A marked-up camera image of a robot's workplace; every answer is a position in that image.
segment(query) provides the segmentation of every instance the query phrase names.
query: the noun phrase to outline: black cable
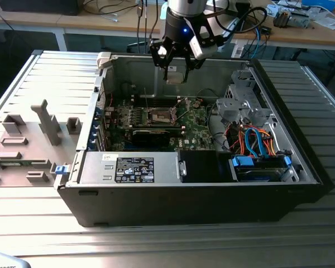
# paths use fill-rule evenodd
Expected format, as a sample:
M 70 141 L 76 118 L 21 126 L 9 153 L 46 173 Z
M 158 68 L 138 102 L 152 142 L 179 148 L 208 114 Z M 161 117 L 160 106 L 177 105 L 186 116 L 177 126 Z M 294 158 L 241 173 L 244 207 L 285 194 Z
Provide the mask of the black cable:
M 269 38 L 270 38 L 270 35 L 265 34 L 265 36 L 266 36 L 266 41 L 265 41 L 266 45 L 265 45 L 265 47 L 263 49 L 263 53 L 262 53 L 262 56 L 261 56 L 262 59 L 263 59 L 263 56 L 264 56 L 264 52 L 266 52 L 266 49 L 267 49 L 267 42 L 269 41 Z
M 117 12 L 119 12 L 119 11 L 123 11 L 123 10 L 129 9 L 129 8 L 133 8 L 133 7 L 137 7 L 137 6 L 138 6 L 137 4 L 135 4 L 134 6 L 129 6 L 129 7 L 121 8 L 121 9 L 119 9 L 119 10 L 115 10 L 115 11 L 112 11 L 112 12 L 95 13 L 95 12 L 92 12 L 92 11 L 87 10 L 86 7 L 85 7 L 85 6 L 86 6 L 88 3 L 90 3 L 90 2 L 92 2 L 92 0 L 88 1 L 86 4 L 83 5 L 83 10 L 86 11 L 87 13 L 89 13 L 89 14 L 94 14 L 94 15 L 108 15 L 108 14 L 113 14 L 113 13 L 117 13 Z
M 9 28 L 15 33 L 15 35 L 17 35 L 31 50 L 33 50 L 33 48 L 32 48 L 32 46 L 28 43 L 28 42 L 26 42 L 26 40 L 24 39 L 24 38 L 22 38 L 22 36 L 21 35 L 19 35 L 15 30 L 14 30 L 14 28 L 12 28 L 11 27 L 11 25 L 0 15 L 0 18 L 3 20 L 3 22 L 5 22 L 5 24 L 7 25 L 7 26 L 9 26 Z
M 138 17 L 138 26 L 137 26 L 137 28 L 136 28 L 136 39 L 137 39 L 138 53 L 139 53 L 139 54 L 140 54 L 140 41 L 139 41 L 140 18 L 141 18 L 141 17 Z
M 157 21 L 159 20 L 159 3 L 158 3 L 158 0 L 156 0 L 155 7 L 156 7 L 156 18 L 155 18 L 154 25 L 152 26 L 152 29 L 151 29 L 151 32 L 150 32 L 150 35 L 149 35 L 149 40 L 151 40 L 151 37 L 152 37 L 153 31 L 155 29 L 155 26 L 157 24 Z
M 201 93 L 204 90 L 208 90 L 208 91 L 212 92 L 217 98 L 220 98 L 220 96 L 216 93 L 216 91 L 214 91 L 213 89 L 210 89 L 210 88 L 203 88 L 203 89 L 199 90 L 199 92 L 196 94 L 196 98 L 199 98 L 199 93 Z
M 333 63 L 333 65 L 330 67 L 329 73 L 327 74 L 326 78 L 325 78 L 325 82 L 324 85 L 327 86 L 330 81 L 333 79 L 335 75 L 335 61 Z
M 212 2 L 213 2 L 213 11 L 216 12 L 216 10 L 217 10 L 217 9 L 216 9 L 216 0 L 213 0 Z M 267 10 L 265 10 L 265 8 L 262 8 L 262 7 L 254 7 L 254 8 L 252 8 L 252 9 L 248 10 L 245 14 L 242 15 L 242 17 L 240 18 L 240 22 L 241 22 L 241 21 L 244 21 L 250 13 L 252 13 L 252 12 L 254 12 L 254 11 L 257 11 L 257 10 L 263 11 L 263 13 L 264 13 L 264 17 L 263 17 L 262 21 L 260 21 L 260 22 L 257 23 L 256 25 L 254 25 L 254 27 L 251 27 L 251 28 L 248 28 L 248 29 L 245 29 L 245 30 L 242 30 L 242 31 L 236 31 L 236 30 L 235 30 L 236 27 L 235 27 L 233 30 L 227 29 L 227 28 L 225 28 L 225 27 L 220 23 L 220 21 L 219 21 L 219 19 L 218 19 L 217 16 L 215 16 L 215 19 L 216 19 L 216 22 L 217 22 L 218 26 L 219 26 L 221 29 L 225 30 L 226 32 L 230 32 L 230 33 L 233 33 L 233 34 L 242 34 L 242 33 L 244 33 L 244 32 L 249 32 L 249 31 L 254 30 L 255 28 L 257 28 L 257 27 L 259 27 L 260 25 L 262 25 L 262 23 L 266 20 L 266 18 L 267 18 L 267 16 L 268 16 Z
M 100 12 L 100 11 L 102 11 L 102 9 L 104 9 L 104 8 L 106 8 L 106 7 L 115 7 L 115 6 L 119 6 L 119 5 L 122 4 L 123 2 L 124 2 L 124 0 L 121 0 L 120 3 L 117 3 L 117 4 L 107 4 L 107 5 L 103 6 L 103 7 L 98 8 L 98 11 Z
M 252 40 L 252 42 L 251 42 L 251 44 L 250 44 L 250 46 L 248 47 L 248 49 L 246 49 L 246 51 L 245 51 L 245 53 L 244 54 L 242 54 L 242 56 L 241 56 L 241 58 L 244 58 L 245 57 L 245 55 L 248 53 L 248 57 L 250 56 L 250 50 L 251 50 L 251 47 L 252 47 L 252 45 L 253 45 L 253 43 L 256 41 L 256 39 L 257 39 L 257 32 L 256 32 L 256 36 L 255 36 L 255 38 Z
M 147 35 L 147 0 L 145 0 L 145 34 L 144 34 L 144 51 L 147 53 L 147 45 L 146 45 L 146 35 Z
M 329 60 L 332 60 L 332 61 L 334 61 L 335 59 L 333 59 L 331 56 L 330 56 L 330 54 L 329 53 L 327 53 L 327 51 L 326 50 L 322 50 L 323 52 L 324 52 L 324 54 L 326 55 L 326 57 L 328 57 L 328 59 Z

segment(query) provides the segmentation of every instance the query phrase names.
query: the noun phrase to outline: blue latch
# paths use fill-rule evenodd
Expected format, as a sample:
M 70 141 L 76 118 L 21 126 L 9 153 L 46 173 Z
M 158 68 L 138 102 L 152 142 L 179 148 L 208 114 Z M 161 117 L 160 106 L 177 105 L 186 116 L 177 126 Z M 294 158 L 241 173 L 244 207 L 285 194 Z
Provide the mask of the blue latch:
M 69 166 L 57 166 L 55 170 L 56 175 L 67 175 L 69 173 Z
M 288 156 L 284 156 L 284 162 L 286 163 L 287 166 L 291 165 L 291 159 Z
M 235 156 L 232 159 L 233 166 L 254 166 L 253 159 L 249 156 Z

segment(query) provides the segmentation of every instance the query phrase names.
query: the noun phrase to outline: white cable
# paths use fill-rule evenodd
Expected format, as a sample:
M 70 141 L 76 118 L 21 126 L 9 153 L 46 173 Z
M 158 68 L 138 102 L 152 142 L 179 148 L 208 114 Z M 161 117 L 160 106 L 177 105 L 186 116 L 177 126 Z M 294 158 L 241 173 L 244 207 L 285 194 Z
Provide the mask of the white cable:
M 103 18 L 107 18 L 107 19 L 109 19 L 109 20 L 111 20 L 111 21 L 114 21 L 114 22 L 118 22 L 118 19 L 117 19 L 117 18 L 107 17 L 107 16 L 105 16 L 105 15 L 101 15 L 101 17 L 103 17 Z
M 330 10 L 328 10 L 328 9 L 322 7 L 322 6 L 309 6 L 309 7 L 318 7 L 318 8 L 321 8 L 321 9 L 323 9 L 323 10 L 329 12 L 331 15 L 333 15 L 333 16 L 335 17 L 335 14 L 334 14 L 333 12 L 331 12 Z

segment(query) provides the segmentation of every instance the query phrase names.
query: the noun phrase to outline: slotted metal table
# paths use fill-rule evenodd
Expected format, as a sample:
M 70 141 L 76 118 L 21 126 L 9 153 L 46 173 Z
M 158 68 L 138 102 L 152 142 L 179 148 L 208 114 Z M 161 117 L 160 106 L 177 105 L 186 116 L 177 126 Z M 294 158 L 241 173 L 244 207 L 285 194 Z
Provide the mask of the slotted metal table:
M 96 57 L 52 51 L 32 55 L 0 100 L 0 118 L 40 94 L 56 100 L 52 113 L 60 114 L 60 121 L 70 116 L 84 120 L 92 87 L 83 85 L 91 84 L 96 75 Z M 47 71 L 44 65 L 58 61 L 58 68 Z M 335 153 L 335 128 L 327 128 L 335 127 L 332 96 L 307 68 L 296 63 L 261 64 L 335 183 L 335 155 L 329 152 Z M 48 90 L 42 86 L 42 82 L 52 82 L 60 88 L 65 82 L 52 79 L 63 74 L 81 81 L 82 88 Z M 273 223 L 84 228 L 54 188 L 2 187 L 0 251 L 27 260 L 33 268 L 335 267 L 335 189 Z

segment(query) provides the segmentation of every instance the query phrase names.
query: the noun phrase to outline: connector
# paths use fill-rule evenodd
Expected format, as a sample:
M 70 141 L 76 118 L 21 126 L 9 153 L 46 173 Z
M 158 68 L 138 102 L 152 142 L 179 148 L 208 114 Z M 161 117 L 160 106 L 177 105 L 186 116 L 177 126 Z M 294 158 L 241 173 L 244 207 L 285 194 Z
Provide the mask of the connector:
M 144 11 L 144 1 L 139 0 L 138 7 L 136 10 L 138 18 L 141 18 L 143 16 L 143 11 Z

